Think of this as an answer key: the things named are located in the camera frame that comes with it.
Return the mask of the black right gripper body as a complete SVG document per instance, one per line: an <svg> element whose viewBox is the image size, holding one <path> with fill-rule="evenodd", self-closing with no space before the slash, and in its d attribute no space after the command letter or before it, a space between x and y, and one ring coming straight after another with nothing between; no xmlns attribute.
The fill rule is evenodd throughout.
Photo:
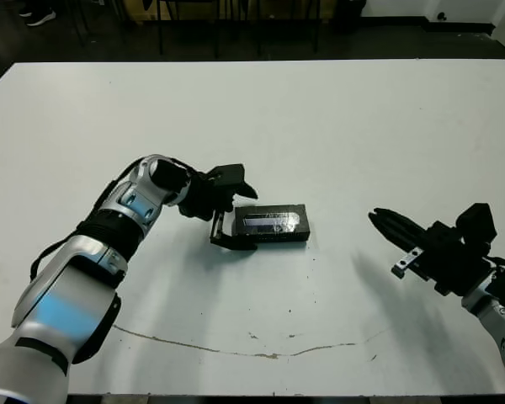
<svg viewBox="0 0 505 404"><path fill-rule="evenodd" d="M394 230L391 242L406 253L391 272L399 279L413 272L425 281L432 280L441 295L466 295L491 272L490 264L462 242L456 228L439 221L427 229Z"/></svg>

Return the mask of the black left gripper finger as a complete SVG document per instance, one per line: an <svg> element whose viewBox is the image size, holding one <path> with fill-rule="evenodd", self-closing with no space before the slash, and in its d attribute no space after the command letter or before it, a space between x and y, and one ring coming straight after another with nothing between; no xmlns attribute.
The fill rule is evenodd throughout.
<svg viewBox="0 0 505 404"><path fill-rule="evenodd" d="M257 191L245 181L238 181L233 186L233 193L248 199L257 199Z"/></svg>
<svg viewBox="0 0 505 404"><path fill-rule="evenodd" d="M224 217L224 211L216 211L214 213L210 231L210 243L231 251L256 251L257 245L253 242L242 237L225 234L223 230Z"/></svg>

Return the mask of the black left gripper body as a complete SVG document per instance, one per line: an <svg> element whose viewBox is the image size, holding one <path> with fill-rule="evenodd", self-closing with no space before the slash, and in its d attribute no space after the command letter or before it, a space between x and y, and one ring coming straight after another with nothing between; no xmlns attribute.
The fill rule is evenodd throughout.
<svg viewBox="0 0 505 404"><path fill-rule="evenodd" d="M220 213L232 211L234 194L235 184L223 176L194 173L178 210L185 217L211 221Z"/></svg>

